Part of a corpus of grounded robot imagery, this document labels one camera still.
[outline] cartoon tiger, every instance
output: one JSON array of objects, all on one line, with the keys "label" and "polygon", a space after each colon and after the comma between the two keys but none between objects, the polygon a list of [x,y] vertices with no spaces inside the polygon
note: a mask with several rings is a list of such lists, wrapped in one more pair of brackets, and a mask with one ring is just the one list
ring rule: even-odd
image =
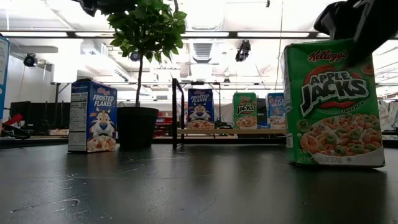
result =
[{"label": "cartoon tiger", "polygon": [[191,121],[199,119],[208,121],[210,119],[211,116],[209,114],[209,111],[207,111],[203,105],[197,105],[196,107],[194,107],[193,112],[189,116]]},{"label": "cartoon tiger", "polygon": [[97,117],[94,121],[91,122],[90,124],[90,135],[92,138],[98,137],[98,136],[109,136],[112,137],[113,134],[115,133],[116,126],[114,123],[111,121],[111,118],[109,117],[109,114],[111,110],[100,110],[99,108],[96,108],[96,111],[98,112]]}]

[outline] potted plant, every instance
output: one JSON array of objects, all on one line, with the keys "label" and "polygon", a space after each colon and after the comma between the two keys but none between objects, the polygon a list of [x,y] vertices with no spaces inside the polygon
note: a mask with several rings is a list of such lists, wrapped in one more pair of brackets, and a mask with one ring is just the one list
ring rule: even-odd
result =
[{"label": "potted plant", "polygon": [[152,144],[159,111],[139,107],[143,59],[145,57],[151,62],[155,58],[160,63],[162,54],[169,59],[171,53],[178,54],[177,48],[183,45],[181,34],[185,32],[186,16],[186,13],[178,11],[178,7],[172,12],[162,0],[138,0],[135,10],[108,17],[115,30],[111,45],[120,47],[122,57],[139,56],[136,107],[118,108],[118,133],[123,149]]}]

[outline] white wall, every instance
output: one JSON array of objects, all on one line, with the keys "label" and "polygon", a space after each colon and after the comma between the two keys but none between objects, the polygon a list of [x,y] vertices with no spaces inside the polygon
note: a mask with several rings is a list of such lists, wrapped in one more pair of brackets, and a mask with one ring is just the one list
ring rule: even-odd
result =
[{"label": "white wall", "polygon": [[[43,69],[25,67],[23,61],[10,56],[4,107],[9,108],[11,102],[18,101],[53,103],[55,101],[55,85],[50,84],[51,73],[46,71],[44,78],[43,73]],[[8,115],[8,110],[5,110],[3,120],[8,120]]]}]

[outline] blue cereal box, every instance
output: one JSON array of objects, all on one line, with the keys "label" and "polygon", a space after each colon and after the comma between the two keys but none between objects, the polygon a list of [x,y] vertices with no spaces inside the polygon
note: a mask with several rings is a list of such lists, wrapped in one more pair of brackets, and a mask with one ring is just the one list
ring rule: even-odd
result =
[{"label": "blue cereal box", "polygon": [[117,97],[115,88],[90,79],[72,83],[68,151],[116,149]]},{"label": "blue cereal box", "polygon": [[268,127],[285,129],[285,100],[283,93],[268,93]]},{"label": "blue cereal box", "polygon": [[6,100],[6,84],[7,84],[7,65],[9,57],[10,42],[0,37],[0,132],[3,116],[4,102]]},{"label": "blue cereal box", "polygon": [[187,129],[213,129],[213,90],[188,90]]}]

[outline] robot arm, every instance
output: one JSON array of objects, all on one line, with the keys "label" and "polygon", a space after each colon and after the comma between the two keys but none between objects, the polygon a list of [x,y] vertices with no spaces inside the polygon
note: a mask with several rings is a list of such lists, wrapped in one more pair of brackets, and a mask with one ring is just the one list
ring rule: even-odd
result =
[{"label": "robot arm", "polygon": [[395,36],[398,31],[398,1],[347,0],[325,8],[314,24],[315,30],[331,40],[353,38],[348,65],[355,65]]}]

